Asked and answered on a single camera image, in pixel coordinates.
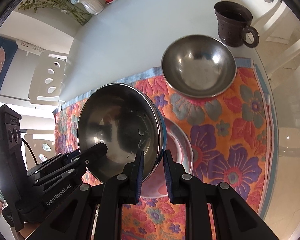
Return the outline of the pink bow bowl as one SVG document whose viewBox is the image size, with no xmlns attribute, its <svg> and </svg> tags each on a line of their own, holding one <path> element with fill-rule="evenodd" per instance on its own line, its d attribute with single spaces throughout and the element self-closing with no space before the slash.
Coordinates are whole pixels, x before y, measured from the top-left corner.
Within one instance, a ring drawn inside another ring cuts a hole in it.
<svg viewBox="0 0 300 240">
<path fill-rule="evenodd" d="M 161 198 L 170 194 L 177 166 L 185 173 L 193 170 L 193 151 L 185 132 L 173 121 L 164 118 L 167 132 L 166 150 L 154 173 L 143 182 L 142 198 Z"/>
</svg>

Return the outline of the blue steel bowl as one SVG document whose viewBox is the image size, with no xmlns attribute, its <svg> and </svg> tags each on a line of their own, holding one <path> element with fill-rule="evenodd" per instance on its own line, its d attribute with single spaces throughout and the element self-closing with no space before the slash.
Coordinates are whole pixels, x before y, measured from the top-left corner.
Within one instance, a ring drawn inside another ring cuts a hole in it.
<svg viewBox="0 0 300 240">
<path fill-rule="evenodd" d="M 97 89 L 84 104 L 77 139 L 81 153 L 98 143 L 107 146 L 106 155 L 88 165 L 99 181 L 121 173 L 139 150 L 144 153 L 146 180 L 161 161 L 167 132 L 162 114 L 146 94 L 124 83 L 111 83 Z"/>
</svg>

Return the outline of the red steel bowl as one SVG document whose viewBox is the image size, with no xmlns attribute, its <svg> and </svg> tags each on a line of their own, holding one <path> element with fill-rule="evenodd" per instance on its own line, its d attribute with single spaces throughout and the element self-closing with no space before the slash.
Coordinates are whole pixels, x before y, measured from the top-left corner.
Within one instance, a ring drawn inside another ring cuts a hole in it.
<svg viewBox="0 0 300 240">
<path fill-rule="evenodd" d="M 167 84 L 188 98 L 213 98 L 233 83 L 237 66 L 229 48 L 205 35 L 182 37 L 165 50 L 161 60 Z"/>
</svg>

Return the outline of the floral orange quilted mat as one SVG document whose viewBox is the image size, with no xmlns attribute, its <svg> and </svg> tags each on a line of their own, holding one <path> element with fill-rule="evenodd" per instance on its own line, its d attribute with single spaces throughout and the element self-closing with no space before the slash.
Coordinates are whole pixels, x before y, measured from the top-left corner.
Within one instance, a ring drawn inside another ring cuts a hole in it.
<svg viewBox="0 0 300 240">
<path fill-rule="evenodd" d="M 271 109 L 256 64 L 247 58 L 235 60 L 234 82 L 212 100 L 181 96 L 168 86 L 160 67 L 117 82 L 144 92 L 185 132 L 193 149 L 194 176 L 213 185 L 227 182 L 258 212 L 271 156 Z M 79 115 L 90 94 L 53 111 L 56 154 L 78 148 Z M 140 198 L 137 205 L 124 205 L 121 239 L 185 239 L 185 205 L 172 205 L 168 197 Z"/>
</svg>

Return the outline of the white ribbed vase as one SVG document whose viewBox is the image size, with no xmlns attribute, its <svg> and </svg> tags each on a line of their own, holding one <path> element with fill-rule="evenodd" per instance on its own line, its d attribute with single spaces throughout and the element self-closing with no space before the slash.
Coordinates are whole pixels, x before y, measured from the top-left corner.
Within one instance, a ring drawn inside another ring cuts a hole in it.
<svg viewBox="0 0 300 240">
<path fill-rule="evenodd" d="M 104 6 L 97 0 L 80 0 L 79 3 L 92 15 L 98 15 L 104 10 Z"/>
</svg>

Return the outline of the green flower stems vase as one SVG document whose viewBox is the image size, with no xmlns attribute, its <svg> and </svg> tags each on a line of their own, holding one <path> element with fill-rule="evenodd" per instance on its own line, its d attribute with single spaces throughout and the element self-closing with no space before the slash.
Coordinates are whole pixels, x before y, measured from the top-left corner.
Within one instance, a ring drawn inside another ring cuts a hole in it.
<svg viewBox="0 0 300 240">
<path fill-rule="evenodd" d="M 85 25 L 91 18 L 90 13 L 78 7 L 77 4 L 71 4 L 69 0 L 23 0 L 18 10 L 37 12 L 38 9 L 43 8 L 59 10 L 71 15 L 80 25 Z"/>
</svg>

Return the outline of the dark brown ceramic mug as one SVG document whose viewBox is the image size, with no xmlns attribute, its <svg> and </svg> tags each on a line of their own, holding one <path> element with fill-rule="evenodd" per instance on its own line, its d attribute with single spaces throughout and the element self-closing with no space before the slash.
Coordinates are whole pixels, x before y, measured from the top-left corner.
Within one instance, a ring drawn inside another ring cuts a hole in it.
<svg viewBox="0 0 300 240">
<path fill-rule="evenodd" d="M 241 4 L 231 1 L 220 1 L 214 5 L 218 22 L 219 38 L 230 47 L 248 48 L 258 46 L 258 31 L 251 26 L 253 15 Z"/>
</svg>

